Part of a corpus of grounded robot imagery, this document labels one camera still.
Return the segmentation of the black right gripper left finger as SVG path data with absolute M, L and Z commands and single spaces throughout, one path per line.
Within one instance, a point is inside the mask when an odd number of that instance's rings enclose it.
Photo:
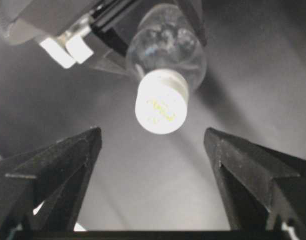
M 0 232 L 24 219 L 32 230 L 73 230 L 101 148 L 94 127 L 0 161 Z

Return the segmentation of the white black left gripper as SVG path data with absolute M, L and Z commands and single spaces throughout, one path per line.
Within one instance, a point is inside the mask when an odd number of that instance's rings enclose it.
M 128 43 L 118 24 L 138 0 L 0 0 L 0 37 L 9 45 L 37 44 L 62 68 L 79 64 L 127 75 Z

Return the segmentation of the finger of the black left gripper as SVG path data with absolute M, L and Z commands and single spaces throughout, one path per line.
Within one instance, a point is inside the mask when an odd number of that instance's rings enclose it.
M 205 22 L 203 15 L 203 4 L 201 0 L 177 0 L 176 5 L 179 7 L 201 45 L 207 45 L 205 35 Z

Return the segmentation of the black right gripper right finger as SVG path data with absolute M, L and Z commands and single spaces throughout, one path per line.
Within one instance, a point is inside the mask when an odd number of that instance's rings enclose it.
M 231 229 L 306 232 L 306 160 L 214 128 L 204 148 Z

